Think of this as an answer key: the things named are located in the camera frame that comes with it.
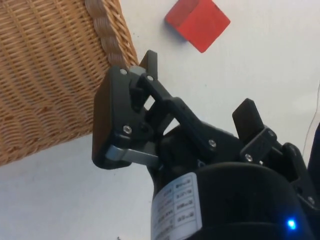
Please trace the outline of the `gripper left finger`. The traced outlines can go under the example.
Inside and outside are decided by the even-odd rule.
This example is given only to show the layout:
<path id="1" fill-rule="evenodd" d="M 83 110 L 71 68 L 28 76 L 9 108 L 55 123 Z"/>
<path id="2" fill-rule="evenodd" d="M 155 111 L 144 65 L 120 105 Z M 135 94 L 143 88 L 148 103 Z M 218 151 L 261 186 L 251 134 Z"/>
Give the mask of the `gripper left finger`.
<path id="1" fill-rule="evenodd" d="M 148 50 L 139 65 L 111 67 L 101 82 L 93 104 L 92 161 L 113 170 L 137 163 L 161 166 L 159 145 L 172 120 L 204 159 L 216 144 L 204 124 L 158 80 L 158 55 Z"/>

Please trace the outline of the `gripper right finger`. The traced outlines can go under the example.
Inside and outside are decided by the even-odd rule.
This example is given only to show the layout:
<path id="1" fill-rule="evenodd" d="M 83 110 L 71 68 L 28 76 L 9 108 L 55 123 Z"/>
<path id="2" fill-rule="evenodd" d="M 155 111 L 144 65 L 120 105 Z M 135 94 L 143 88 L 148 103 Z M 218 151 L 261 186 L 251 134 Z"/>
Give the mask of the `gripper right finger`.
<path id="1" fill-rule="evenodd" d="M 264 125 L 255 102 L 245 99 L 232 113 L 242 161 L 271 169 L 284 177 L 297 196 L 310 208 L 318 207 L 318 195 L 300 150 L 291 143 L 280 144 L 276 133 Z"/>

